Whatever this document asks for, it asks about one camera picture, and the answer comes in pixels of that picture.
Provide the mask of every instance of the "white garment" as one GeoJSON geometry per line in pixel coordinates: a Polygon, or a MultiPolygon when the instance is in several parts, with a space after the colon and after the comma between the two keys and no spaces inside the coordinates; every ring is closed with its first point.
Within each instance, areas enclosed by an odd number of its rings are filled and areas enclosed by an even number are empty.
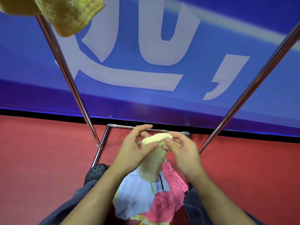
{"type": "Polygon", "coordinates": [[[115,216],[127,220],[130,216],[149,212],[155,194],[163,191],[170,191],[170,186],[164,178],[163,172],[160,172],[158,182],[147,182],[141,178],[139,168],[137,168],[128,174],[120,184],[113,201],[115,216]]]}

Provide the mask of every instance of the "pile of laundry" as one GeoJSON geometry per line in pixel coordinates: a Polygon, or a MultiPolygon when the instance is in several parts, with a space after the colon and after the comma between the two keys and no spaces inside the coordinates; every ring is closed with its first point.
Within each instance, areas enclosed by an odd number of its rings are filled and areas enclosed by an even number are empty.
{"type": "Polygon", "coordinates": [[[166,160],[157,182],[143,180],[138,169],[124,178],[115,194],[116,217],[140,220],[140,225],[169,225],[174,213],[183,205],[188,185],[166,160]]]}

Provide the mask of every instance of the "person's left arm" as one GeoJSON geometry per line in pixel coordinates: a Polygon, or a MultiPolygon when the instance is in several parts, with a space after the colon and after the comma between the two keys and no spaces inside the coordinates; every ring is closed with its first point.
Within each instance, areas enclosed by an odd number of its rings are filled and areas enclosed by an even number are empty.
{"type": "Polygon", "coordinates": [[[141,140],[137,137],[150,136],[146,129],[152,125],[135,127],[125,138],[111,167],[103,174],[91,191],[79,202],[60,225],[102,225],[105,222],[111,203],[123,178],[134,171],[142,160],[158,146],[157,142],[138,149],[141,140]]]}

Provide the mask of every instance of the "forearm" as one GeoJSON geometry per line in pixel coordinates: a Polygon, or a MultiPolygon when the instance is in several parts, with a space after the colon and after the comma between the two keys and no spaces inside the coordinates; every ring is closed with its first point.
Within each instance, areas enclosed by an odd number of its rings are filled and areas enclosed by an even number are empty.
{"type": "Polygon", "coordinates": [[[256,224],[209,179],[204,170],[199,170],[191,183],[213,225],[256,224]]]}
{"type": "Polygon", "coordinates": [[[60,225],[102,225],[124,174],[113,165],[60,225]]]}

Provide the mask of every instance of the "pink garment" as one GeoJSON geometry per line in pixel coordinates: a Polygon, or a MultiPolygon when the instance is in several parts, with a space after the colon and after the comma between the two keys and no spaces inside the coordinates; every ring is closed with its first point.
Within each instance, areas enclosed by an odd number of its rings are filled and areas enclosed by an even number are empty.
{"type": "Polygon", "coordinates": [[[152,223],[172,222],[174,213],[183,205],[188,185],[180,178],[169,162],[163,163],[161,171],[169,183],[170,192],[160,192],[155,195],[149,212],[142,215],[152,223]]]}

